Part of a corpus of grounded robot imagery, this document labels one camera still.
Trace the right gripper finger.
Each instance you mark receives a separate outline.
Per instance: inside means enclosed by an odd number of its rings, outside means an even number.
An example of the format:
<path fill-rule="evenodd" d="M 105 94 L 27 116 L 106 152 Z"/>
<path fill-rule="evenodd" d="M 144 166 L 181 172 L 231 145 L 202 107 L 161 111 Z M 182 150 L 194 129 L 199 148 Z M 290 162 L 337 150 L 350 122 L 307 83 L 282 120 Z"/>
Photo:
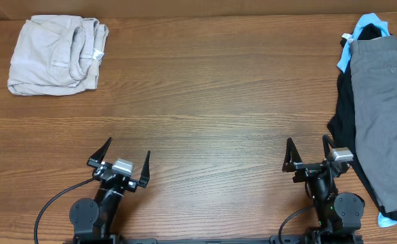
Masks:
<path fill-rule="evenodd" d="M 327 134 L 324 134 L 322 137 L 322 144 L 324 148 L 325 158 L 328 159 L 329 153 L 332 149 L 335 148 L 335 143 Z"/>
<path fill-rule="evenodd" d="M 292 138 L 287 139 L 285 159 L 283 163 L 283 172 L 294 172 L 297 171 L 303 164 L 299 152 L 292 140 Z"/>

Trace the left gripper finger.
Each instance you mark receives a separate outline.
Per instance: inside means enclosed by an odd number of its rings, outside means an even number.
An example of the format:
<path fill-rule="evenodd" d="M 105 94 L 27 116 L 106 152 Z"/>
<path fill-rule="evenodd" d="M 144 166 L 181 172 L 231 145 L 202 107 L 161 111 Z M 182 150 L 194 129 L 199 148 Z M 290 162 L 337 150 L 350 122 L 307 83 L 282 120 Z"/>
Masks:
<path fill-rule="evenodd" d="M 150 151 L 147 152 L 146 159 L 143 164 L 142 172 L 138 182 L 138 186 L 146 188 L 150 181 Z"/>
<path fill-rule="evenodd" d="M 103 159 L 108 151 L 112 138 L 109 137 L 104 145 L 99 148 L 90 158 L 87 160 L 87 166 L 90 167 L 100 167 L 102 165 Z"/>

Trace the grey shorts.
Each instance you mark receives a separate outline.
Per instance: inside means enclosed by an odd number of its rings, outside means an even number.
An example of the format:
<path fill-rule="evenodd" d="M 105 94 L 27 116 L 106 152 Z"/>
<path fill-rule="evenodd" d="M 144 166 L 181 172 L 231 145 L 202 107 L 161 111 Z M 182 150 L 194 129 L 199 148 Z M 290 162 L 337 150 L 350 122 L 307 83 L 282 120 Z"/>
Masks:
<path fill-rule="evenodd" d="M 397 210 L 397 38 L 350 46 L 356 154 L 381 206 Z"/>

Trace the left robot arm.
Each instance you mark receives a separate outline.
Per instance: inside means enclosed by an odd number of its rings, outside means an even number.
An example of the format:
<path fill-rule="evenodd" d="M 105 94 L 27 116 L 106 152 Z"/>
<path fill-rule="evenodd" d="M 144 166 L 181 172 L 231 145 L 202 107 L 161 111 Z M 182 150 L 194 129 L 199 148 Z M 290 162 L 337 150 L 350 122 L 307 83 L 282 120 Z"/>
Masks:
<path fill-rule="evenodd" d="M 131 177 L 133 163 L 117 159 L 104 160 L 112 139 L 109 138 L 87 161 L 93 168 L 92 180 L 100 183 L 94 198 L 83 198 L 70 208 L 70 221 L 74 226 L 73 243 L 125 243 L 119 234 L 111 232 L 117 209 L 126 192 L 146 188 L 150 181 L 150 152 L 147 152 L 140 178 Z"/>

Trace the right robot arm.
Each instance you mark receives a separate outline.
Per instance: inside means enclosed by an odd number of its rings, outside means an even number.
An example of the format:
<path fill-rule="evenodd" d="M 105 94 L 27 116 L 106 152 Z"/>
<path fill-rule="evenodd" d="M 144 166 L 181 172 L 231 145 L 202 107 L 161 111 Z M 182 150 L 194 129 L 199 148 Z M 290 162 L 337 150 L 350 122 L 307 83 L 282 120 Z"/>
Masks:
<path fill-rule="evenodd" d="M 325 157 L 320 163 L 305 164 L 293 142 L 287 139 L 283 172 L 293 172 L 293 182 L 303 183 L 307 196 L 312 200 L 309 207 L 292 213 L 278 230 L 279 243 L 301 244 L 357 244 L 362 237 L 355 235 L 361 228 L 365 201 L 359 195 L 339 192 L 335 178 L 351 167 L 354 155 L 349 148 L 337 148 L 328 135 L 322 137 Z M 309 227 L 303 235 L 288 236 L 283 228 L 289 220 L 311 209 L 316 211 L 317 227 Z"/>

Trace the light blue t-shirt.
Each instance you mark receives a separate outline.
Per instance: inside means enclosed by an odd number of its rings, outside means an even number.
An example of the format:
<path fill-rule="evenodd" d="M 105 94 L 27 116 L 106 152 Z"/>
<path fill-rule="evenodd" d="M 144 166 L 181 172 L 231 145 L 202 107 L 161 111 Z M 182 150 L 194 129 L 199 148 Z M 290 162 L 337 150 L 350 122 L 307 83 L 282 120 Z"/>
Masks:
<path fill-rule="evenodd" d="M 341 58 L 337 63 L 339 76 L 337 78 L 337 105 L 335 114 L 327 124 L 338 147 L 348 147 L 355 153 L 355 112 L 350 71 L 350 43 L 354 40 L 371 40 L 379 37 L 388 37 L 388 23 L 382 21 L 376 14 L 365 14 L 356 23 L 352 33 L 341 36 Z"/>

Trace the folded beige shorts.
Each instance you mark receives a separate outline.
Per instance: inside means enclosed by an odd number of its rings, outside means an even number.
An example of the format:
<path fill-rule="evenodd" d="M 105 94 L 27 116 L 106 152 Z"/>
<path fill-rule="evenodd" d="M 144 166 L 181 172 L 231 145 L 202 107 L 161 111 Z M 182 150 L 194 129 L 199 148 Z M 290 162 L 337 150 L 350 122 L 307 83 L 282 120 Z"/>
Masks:
<path fill-rule="evenodd" d="M 36 15 L 23 25 L 8 90 L 19 96 L 68 96 L 95 90 L 109 29 L 96 18 Z"/>

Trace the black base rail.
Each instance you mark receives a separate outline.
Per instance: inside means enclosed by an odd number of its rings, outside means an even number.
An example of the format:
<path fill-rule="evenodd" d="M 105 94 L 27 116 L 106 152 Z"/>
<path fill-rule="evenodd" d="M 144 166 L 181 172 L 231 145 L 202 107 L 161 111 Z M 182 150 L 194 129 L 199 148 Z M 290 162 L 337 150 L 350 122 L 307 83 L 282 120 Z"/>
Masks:
<path fill-rule="evenodd" d="M 180 240 L 157 240 L 157 239 L 126 239 L 124 237 L 113 235 L 111 239 L 100 239 L 100 240 L 86 240 L 86 241 L 68 241 L 65 243 L 118 243 L 118 244 L 279 244 L 281 243 L 277 235 L 272 235 L 268 238 L 246 238 L 246 239 L 180 239 Z M 282 241 L 284 244 L 302 244 L 302 243 L 314 243 L 313 241 L 306 241 L 303 235 L 283 235 Z M 331 241 L 324 240 L 321 243 L 353 243 L 349 240 L 342 241 Z M 355 244 L 363 244 L 361 235 L 355 236 Z"/>

